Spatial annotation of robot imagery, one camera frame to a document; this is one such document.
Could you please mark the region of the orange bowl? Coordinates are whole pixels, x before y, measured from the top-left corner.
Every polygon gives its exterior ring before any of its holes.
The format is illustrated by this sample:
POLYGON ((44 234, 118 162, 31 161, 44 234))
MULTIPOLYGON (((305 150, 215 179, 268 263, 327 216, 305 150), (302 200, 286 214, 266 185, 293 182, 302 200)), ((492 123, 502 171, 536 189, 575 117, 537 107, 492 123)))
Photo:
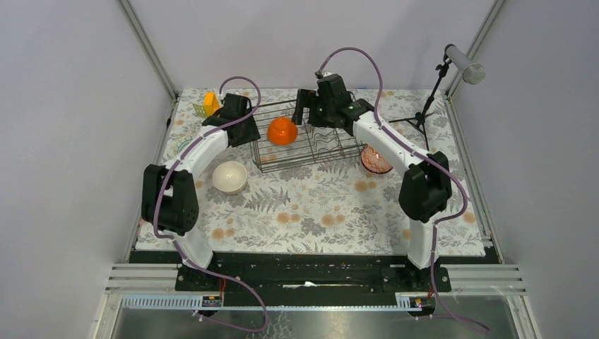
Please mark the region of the orange bowl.
POLYGON ((291 119, 278 117, 269 124, 267 137, 275 145, 289 145, 298 137, 298 129, 291 119))

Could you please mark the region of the beige bowl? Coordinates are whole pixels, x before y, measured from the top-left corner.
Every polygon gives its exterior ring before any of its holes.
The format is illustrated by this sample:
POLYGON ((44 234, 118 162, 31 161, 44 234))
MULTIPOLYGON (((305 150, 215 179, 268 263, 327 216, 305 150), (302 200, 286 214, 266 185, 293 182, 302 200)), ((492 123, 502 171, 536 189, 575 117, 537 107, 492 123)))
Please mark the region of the beige bowl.
POLYGON ((248 177, 248 171, 242 163, 227 161, 215 168, 212 182, 224 194, 238 194, 247 185, 248 177))

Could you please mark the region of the blue zigzag pattern bowl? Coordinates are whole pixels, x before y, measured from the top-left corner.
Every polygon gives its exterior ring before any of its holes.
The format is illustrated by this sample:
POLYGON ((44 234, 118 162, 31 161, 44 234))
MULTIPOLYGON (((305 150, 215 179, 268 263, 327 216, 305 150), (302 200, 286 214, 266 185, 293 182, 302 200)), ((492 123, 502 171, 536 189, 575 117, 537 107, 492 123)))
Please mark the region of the blue zigzag pattern bowl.
POLYGON ((360 153, 362 166, 375 174, 386 174, 393 169, 393 165, 386 161, 373 147, 367 145, 360 153))

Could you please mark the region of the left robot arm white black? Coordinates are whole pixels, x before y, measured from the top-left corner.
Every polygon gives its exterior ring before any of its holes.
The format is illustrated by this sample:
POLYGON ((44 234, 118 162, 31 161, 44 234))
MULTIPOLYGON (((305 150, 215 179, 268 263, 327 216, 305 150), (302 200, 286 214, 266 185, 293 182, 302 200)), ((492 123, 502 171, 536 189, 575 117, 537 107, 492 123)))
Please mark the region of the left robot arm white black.
POLYGON ((210 265, 213 250, 198 226, 195 178, 227 148, 259 139, 255 111, 248 97, 226 94, 185 149, 143 172, 141 217, 158 239, 171 241, 184 265, 194 269, 191 279, 202 290, 218 284, 219 272, 210 265))

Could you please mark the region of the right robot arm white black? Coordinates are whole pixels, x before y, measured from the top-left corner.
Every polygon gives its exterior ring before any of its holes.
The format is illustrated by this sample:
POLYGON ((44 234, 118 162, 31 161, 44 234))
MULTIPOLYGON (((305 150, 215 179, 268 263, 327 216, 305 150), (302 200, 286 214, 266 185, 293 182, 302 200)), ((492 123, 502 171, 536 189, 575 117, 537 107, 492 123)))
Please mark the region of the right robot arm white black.
POLYGON ((410 220, 408 259, 414 265, 406 270, 405 281, 416 291, 429 286, 433 281, 429 267, 438 257, 431 219, 446 209, 452 195, 447 156, 427 153, 408 141, 378 114, 376 106, 355 99, 336 73, 320 78, 315 90, 297 91, 292 121, 342 129, 373 147, 403 175, 398 203, 410 220))

